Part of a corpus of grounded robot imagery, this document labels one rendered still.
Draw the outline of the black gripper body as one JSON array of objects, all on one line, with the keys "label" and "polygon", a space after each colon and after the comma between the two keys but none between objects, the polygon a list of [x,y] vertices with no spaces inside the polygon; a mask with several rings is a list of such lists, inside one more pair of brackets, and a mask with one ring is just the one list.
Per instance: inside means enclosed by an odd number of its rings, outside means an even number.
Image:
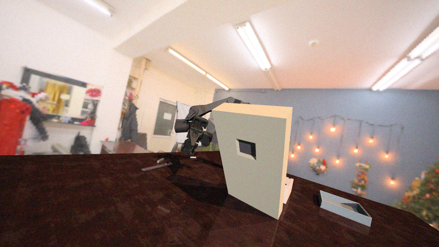
[{"label": "black gripper body", "polygon": [[[206,129],[207,124],[208,124],[208,120],[207,119],[205,119],[203,117],[199,117],[199,116],[194,116],[190,128],[196,128],[196,129],[199,129],[200,131],[203,131],[203,128]],[[187,140],[190,141],[189,134],[187,134],[186,137],[188,138]],[[181,152],[193,156],[193,154],[195,153],[196,149],[193,149],[190,152],[190,151],[188,151],[187,147],[184,146],[183,144],[182,144]]]}]

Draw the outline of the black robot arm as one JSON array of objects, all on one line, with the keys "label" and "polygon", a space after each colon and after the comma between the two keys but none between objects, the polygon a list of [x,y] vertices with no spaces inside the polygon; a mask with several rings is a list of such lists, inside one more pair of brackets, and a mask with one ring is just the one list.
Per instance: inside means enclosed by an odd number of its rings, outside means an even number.
[{"label": "black robot arm", "polygon": [[[185,119],[176,119],[176,122],[174,125],[175,132],[176,133],[188,132],[194,116],[202,117],[223,103],[250,104],[250,103],[245,103],[241,100],[235,99],[234,97],[228,97],[226,99],[219,100],[219,101],[216,101],[214,103],[207,104],[207,105],[194,105],[189,109],[189,113],[185,117]],[[199,139],[198,142],[197,141],[196,142],[197,143],[201,142],[202,146],[207,147],[210,145],[210,142],[212,141],[213,134],[209,133],[207,131],[203,131],[203,132],[204,132],[203,136]]]}]

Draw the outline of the grey panel with square hole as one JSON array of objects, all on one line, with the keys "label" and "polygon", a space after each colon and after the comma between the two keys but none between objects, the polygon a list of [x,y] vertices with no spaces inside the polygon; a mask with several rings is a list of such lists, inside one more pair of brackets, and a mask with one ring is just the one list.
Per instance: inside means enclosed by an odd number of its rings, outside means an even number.
[{"label": "grey panel with square hole", "polygon": [[223,103],[212,113],[229,195],[278,220],[292,107]]}]

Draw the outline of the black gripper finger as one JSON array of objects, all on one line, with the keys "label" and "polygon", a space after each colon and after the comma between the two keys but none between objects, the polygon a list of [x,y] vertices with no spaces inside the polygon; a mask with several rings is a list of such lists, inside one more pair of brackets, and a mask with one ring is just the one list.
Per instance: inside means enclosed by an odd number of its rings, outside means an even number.
[{"label": "black gripper finger", "polygon": [[201,138],[204,132],[196,128],[190,128],[188,134],[189,134],[191,146],[194,146],[197,139]]},{"label": "black gripper finger", "polygon": [[183,144],[184,146],[186,146],[187,147],[187,149],[188,149],[188,151],[192,151],[193,149],[196,149],[197,148],[197,146],[199,145],[199,144],[197,144],[197,143],[195,143],[195,145],[194,146],[191,146],[191,143],[190,143],[190,141],[188,141],[188,140],[185,140],[185,142],[184,142],[184,144]]}]

